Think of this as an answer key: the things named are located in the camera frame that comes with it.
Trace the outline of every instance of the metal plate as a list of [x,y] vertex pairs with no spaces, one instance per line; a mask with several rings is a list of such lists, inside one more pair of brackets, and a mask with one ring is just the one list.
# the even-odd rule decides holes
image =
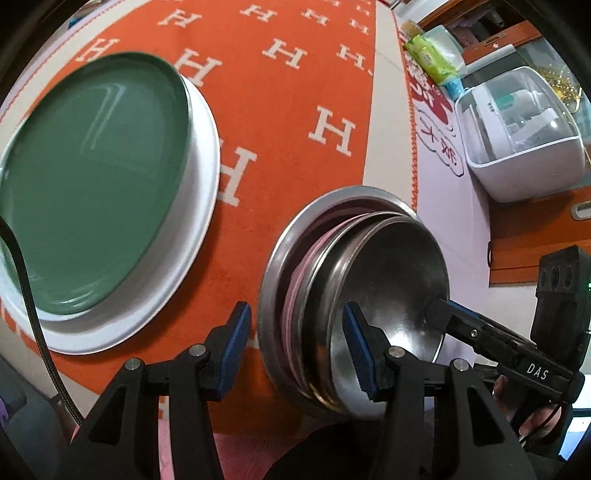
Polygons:
[[271,381],[306,414],[327,421],[343,415],[327,410],[302,395],[293,378],[281,340],[281,313],[291,274],[310,247],[344,220],[363,213],[389,210],[417,219],[417,214],[395,195],[368,186],[329,192],[306,206],[279,237],[267,263],[258,302],[258,339]]
[[310,381],[353,416],[380,417],[385,406],[367,398],[355,374],[342,329],[345,303],[359,303],[392,345],[434,361],[444,334],[424,319],[433,298],[449,298],[449,280],[437,241],[420,222],[390,218],[356,232],[329,254],[310,292],[306,321],[315,338],[304,359],[317,368]]
[[[314,279],[320,271],[324,261],[326,260],[329,253],[343,240],[343,238],[349,237],[349,232],[357,232],[359,229],[366,225],[374,225],[380,220],[389,218],[394,215],[401,215],[397,212],[375,212],[366,213],[357,217],[353,217],[345,222],[341,223],[336,230],[334,230],[327,241],[322,247],[316,252],[314,258],[310,260],[307,265],[305,272],[303,272],[302,281],[300,288],[296,294],[295,304],[293,308],[293,315],[291,317],[291,353],[292,361],[296,370],[295,379],[301,385],[300,379],[306,379],[306,365],[302,356],[302,326],[305,322],[306,316],[306,304],[310,295],[310,290],[314,284]],[[313,334],[310,335],[308,340],[312,340]],[[304,393],[314,394],[314,391],[304,391]],[[334,399],[323,397],[323,401],[337,405]]]

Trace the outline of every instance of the white plate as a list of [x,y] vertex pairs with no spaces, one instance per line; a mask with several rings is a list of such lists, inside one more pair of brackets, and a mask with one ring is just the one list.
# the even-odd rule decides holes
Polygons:
[[[205,99],[184,81],[191,100],[193,138],[170,211],[138,265],[102,302],[67,316],[37,310],[47,346],[54,352],[84,355],[127,340],[166,305],[199,252],[217,197],[220,144]],[[4,259],[0,263],[0,297],[21,330],[33,338],[22,295],[8,277]]]

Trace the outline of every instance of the stacked plates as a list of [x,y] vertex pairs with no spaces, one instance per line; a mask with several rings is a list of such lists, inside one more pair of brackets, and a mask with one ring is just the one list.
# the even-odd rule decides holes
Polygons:
[[311,416],[377,418],[384,405],[361,391],[345,342],[345,303],[357,301],[393,345],[434,361],[443,334],[424,309],[448,296],[439,246],[410,207],[372,187],[336,190],[292,220],[269,259],[258,319],[265,366]]
[[[101,58],[43,98],[2,155],[0,215],[51,350],[105,350],[164,307],[203,242],[219,172],[207,103],[157,57]],[[32,336],[2,247],[0,296]]]

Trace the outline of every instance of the black cable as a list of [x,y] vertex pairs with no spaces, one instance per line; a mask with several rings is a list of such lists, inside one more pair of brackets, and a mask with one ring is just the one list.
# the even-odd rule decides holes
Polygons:
[[64,382],[61,380],[60,374],[57,372],[57,368],[55,363],[53,362],[53,358],[51,358],[51,354],[49,353],[49,349],[47,348],[47,343],[45,342],[45,337],[43,336],[43,330],[41,329],[41,324],[39,323],[39,318],[37,317],[37,310],[35,308],[35,301],[33,300],[33,292],[31,291],[31,284],[29,283],[29,276],[27,274],[27,268],[25,266],[25,260],[22,257],[21,247],[19,247],[17,238],[10,230],[10,227],[4,221],[4,218],[0,216],[0,238],[4,240],[4,243],[8,247],[10,254],[12,256],[12,261],[17,269],[17,276],[18,282],[21,286],[22,291],[22,298],[25,301],[25,308],[27,309],[27,315],[29,317],[29,322],[31,323],[31,328],[33,329],[33,335],[35,336],[35,341],[37,342],[37,346],[39,347],[39,352],[41,353],[41,358],[43,359],[43,363],[47,368],[47,372],[51,378],[51,381],[55,385],[55,388],[58,394],[61,397],[66,409],[70,412],[70,415],[74,418],[74,421],[78,425],[82,425],[84,421],[84,417],[80,410],[76,407],[76,404],[72,400],[72,397],[66,390],[66,386]]

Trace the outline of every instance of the plastic container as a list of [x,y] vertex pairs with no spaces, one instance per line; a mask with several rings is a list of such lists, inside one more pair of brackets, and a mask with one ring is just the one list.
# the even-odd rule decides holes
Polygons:
[[579,129],[532,68],[519,67],[467,90],[456,112],[466,162],[497,202],[547,195],[583,177]]

